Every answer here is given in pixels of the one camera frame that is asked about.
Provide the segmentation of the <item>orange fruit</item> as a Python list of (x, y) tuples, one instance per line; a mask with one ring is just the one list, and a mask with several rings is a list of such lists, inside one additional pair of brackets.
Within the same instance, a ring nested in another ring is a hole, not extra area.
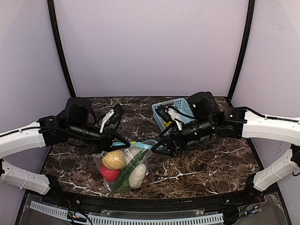
[(115, 150), (108, 152), (102, 162), (110, 170), (119, 170), (125, 166), (125, 157), (121, 150)]

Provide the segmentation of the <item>white cauliflower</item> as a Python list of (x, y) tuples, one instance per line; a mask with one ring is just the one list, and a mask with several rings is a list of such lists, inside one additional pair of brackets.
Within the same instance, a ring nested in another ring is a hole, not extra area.
[(141, 151), (143, 151), (143, 149), (138, 147), (125, 149), (124, 150), (125, 165), (128, 165), (130, 161)]

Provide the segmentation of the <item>clear zip top bag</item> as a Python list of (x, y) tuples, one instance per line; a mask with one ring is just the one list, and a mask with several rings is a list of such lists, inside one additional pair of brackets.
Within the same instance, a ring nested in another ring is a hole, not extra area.
[(148, 164), (152, 156), (151, 148), (155, 140), (131, 142), (129, 147), (121, 148), (116, 142), (117, 150), (102, 151), (93, 154), (92, 158), (103, 176), (103, 185), (111, 192), (137, 189), (153, 182), (153, 172)]

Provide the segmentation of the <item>green cucumber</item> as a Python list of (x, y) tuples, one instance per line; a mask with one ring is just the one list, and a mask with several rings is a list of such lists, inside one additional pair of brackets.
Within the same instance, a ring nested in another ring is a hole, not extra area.
[(123, 184), (123, 182), (130, 176), (131, 172), (140, 164), (143, 162), (143, 158), (145, 157), (145, 155), (148, 153), (147, 149), (143, 149), (143, 151), (141, 151), (140, 153), (138, 153), (131, 161), (128, 165), (126, 165), (122, 170), (121, 173), (119, 175), (119, 177), (117, 178), (117, 180), (115, 181), (114, 185), (113, 185), (113, 190), (117, 191)]

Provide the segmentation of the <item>dark red apple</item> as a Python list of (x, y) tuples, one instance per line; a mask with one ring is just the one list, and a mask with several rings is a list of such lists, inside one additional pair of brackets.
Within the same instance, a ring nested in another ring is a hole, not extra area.
[(152, 180), (153, 180), (152, 176), (147, 175), (147, 176), (144, 177), (143, 184), (148, 185), (152, 182)]

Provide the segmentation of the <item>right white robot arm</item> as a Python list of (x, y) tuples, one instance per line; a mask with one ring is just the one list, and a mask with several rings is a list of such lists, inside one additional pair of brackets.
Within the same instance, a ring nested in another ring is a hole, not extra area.
[(300, 119), (260, 114), (248, 107), (231, 107), (221, 111), (211, 92), (198, 92), (187, 99), (193, 113), (191, 122), (177, 119), (180, 111), (173, 106), (160, 105), (156, 113), (171, 124), (161, 133), (160, 141), (151, 151), (163, 154), (160, 146), (167, 148), (164, 155), (174, 156), (188, 143), (216, 135), (224, 138), (262, 138), (290, 143), (290, 148), (267, 168), (250, 175), (245, 189), (263, 192), (269, 186), (300, 169)]

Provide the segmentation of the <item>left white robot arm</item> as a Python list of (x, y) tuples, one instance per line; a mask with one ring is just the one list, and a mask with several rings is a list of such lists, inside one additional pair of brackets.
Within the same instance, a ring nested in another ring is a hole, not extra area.
[(115, 105), (102, 120), (96, 117), (86, 98), (71, 97), (56, 116), (38, 119), (27, 126), (0, 135), (0, 182), (41, 195), (61, 191), (56, 177), (29, 172), (10, 164), (5, 157), (34, 148), (67, 143), (70, 139), (95, 144), (99, 151), (113, 151), (130, 146), (117, 129), (124, 110)]

